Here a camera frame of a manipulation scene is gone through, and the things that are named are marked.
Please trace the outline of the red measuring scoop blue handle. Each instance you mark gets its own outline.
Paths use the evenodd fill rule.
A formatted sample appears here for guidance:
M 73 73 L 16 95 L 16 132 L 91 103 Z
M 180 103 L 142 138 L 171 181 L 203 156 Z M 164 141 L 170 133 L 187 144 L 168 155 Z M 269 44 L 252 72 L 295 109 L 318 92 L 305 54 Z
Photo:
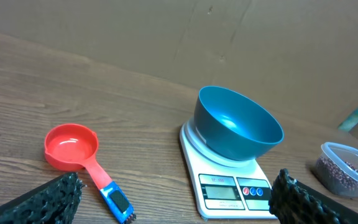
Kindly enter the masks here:
M 96 132 L 86 126 L 66 123 L 52 128 L 44 140 L 44 155 L 56 169 L 85 169 L 110 212 L 119 223 L 132 223 L 137 216 L 121 188 L 97 162 L 99 140 Z

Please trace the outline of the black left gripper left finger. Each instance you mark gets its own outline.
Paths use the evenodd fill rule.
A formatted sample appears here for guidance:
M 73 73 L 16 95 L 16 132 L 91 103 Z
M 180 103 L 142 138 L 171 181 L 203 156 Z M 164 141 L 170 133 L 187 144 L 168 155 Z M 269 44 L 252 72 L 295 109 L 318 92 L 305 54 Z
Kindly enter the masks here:
M 71 224 L 84 184 L 68 172 L 0 206 L 0 224 Z

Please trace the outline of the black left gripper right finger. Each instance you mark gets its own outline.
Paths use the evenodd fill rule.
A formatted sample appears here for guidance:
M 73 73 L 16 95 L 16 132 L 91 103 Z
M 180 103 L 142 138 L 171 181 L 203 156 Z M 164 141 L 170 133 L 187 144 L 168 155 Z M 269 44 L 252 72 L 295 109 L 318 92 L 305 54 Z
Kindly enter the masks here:
M 290 177 L 281 169 L 273 182 L 269 212 L 281 224 L 358 224 L 358 213 Z

